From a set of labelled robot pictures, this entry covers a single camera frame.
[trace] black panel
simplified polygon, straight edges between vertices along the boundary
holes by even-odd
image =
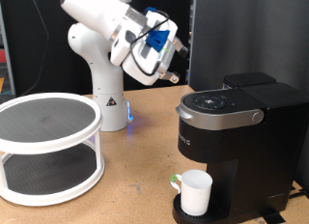
[[[1,0],[14,84],[17,95],[33,86],[39,76],[47,34],[49,41],[43,63],[42,79],[31,93],[67,92],[79,95],[92,93],[91,73],[84,59],[68,44],[68,31],[76,21],[60,7],[60,0]],[[133,0],[132,7],[144,11],[157,7],[171,16],[179,26],[178,37],[187,44],[190,0]],[[184,84],[187,62],[175,56],[170,71],[177,71]],[[155,87],[171,86],[170,81],[155,83]],[[147,88],[125,75],[125,90]]]
[[[309,101],[309,97],[283,83],[241,88],[245,93],[269,107],[300,104]]]
[[[271,76],[262,72],[245,72],[224,77],[223,83],[231,88],[276,82]]]
[[[211,175],[211,197],[220,204],[226,215],[229,214],[234,184],[238,170],[238,161],[230,160],[220,163],[213,163],[207,166],[207,172]]]
[[[309,94],[309,0],[196,0],[190,86],[260,71]]]

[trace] coffee maker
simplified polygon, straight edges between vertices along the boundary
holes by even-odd
[[[179,224],[236,224],[286,208],[309,121],[309,97],[263,73],[226,76],[222,90],[182,98],[179,150],[208,163],[211,200],[202,216]]]

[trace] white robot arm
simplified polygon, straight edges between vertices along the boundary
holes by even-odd
[[[153,85],[158,78],[177,83],[178,76],[167,72],[176,49],[177,25],[163,12],[140,14],[124,3],[127,1],[61,0],[61,6],[77,21],[110,41],[110,61],[115,66],[123,63],[124,71],[136,80],[144,85]],[[158,48],[146,42],[154,28],[169,31],[165,39],[154,40]]]
[[[177,50],[182,49],[181,42],[175,37],[176,24],[168,20],[165,13],[148,11],[146,15],[140,14],[125,4],[129,1],[61,0],[63,9],[80,22],[71,26],[69,44],[89,64],[93,100],[99,105],[104,119],[102,131],[122,129],[133,119],[129,102],[124,99],[120,64],[144,85],[153,85],[158,78],[174,83],[179,81],[175,74],[167,72],[175,46]],[[160,51],[146,42],[154,28],[168,30]]]

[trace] silver trim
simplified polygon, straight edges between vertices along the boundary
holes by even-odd
[[[126,11],[125,17],[133,20],[135,23],[140,25],[142,29],[145,27],[147,20],[148,20],[144,15],[138,13],[133,8],[128,8],[128,10]]]
[[[166,42],[166,44],[164,45],[164,47],[162,48],[162,50],[160,51],[159,57],[157,59],[157,61],[159,63],[164,63],[166,66],[170,66],[173,56],[174,56],[174,52],[175,52],[175,45],[168,41]],[[167,71],[167,68],[158,68],[157,70],[160,73],[165,73]]]
[[[198,112],[188,108],[183,103],[184,98],[191,94],[193,93],[190,93],[182,97],[181,105],[176,108],[176,111],[181,116],[181,119],[190,126],[194,126],[205,130],[223,130],[242,126],[257,125],[264,118],[264,112],[260,109],[220,114],[220,115]],[[261,119],[259,119],[258,121],[254,121],[254,116],[257,115],[257,113],[261,115]]]
[[[6,29],[5,29],[5,25],[4,25],[4,21],[3,21],[1,3],[0,3],[0,23],[1,23],[3,44],[4,44],[4,48],[6,50],[7,67],[8,67],[8,74],[9,74],[9,78],[10,78],[11,92],[12,92],[12,95],[15,96],[16,95],[16,90],[15,90],[15,85],[14,85],[14,78],[13,78],[13,72],[12,72],[12,64],[11,64],[11,58],[10,58],[10,51],[9,51],[9,45],[8,45]]]
[[[118,24],[117,28],[115,29],[114,33],[112,34],[112,36],[110,37],[110,41],[114,42],[117,39],[118,34],[120,33],[120,31],[122,30],[123,26],[121,24]]]
[[[233,88],[223,83],[222,89],[230,90],[230,89],[233,89]]]
[[[144,34],[144,33],[147,33],[149,30],[151,30],[152,29],[152,27],[150,27],[150,26],[148,26],[147,24],[145,25],[145,27],[143,28],[143,30],[142,30],[142,33]]]

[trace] blue led light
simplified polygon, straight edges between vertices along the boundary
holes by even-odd
[[[89,138],[89,140],[93,143],[95,143],[95,136],[93,135],[92,137]]]
[[[131,116],[131,110],[129,109],[129,101],[127,102],[127,118],[129,121],[133,120],[133,116]]]

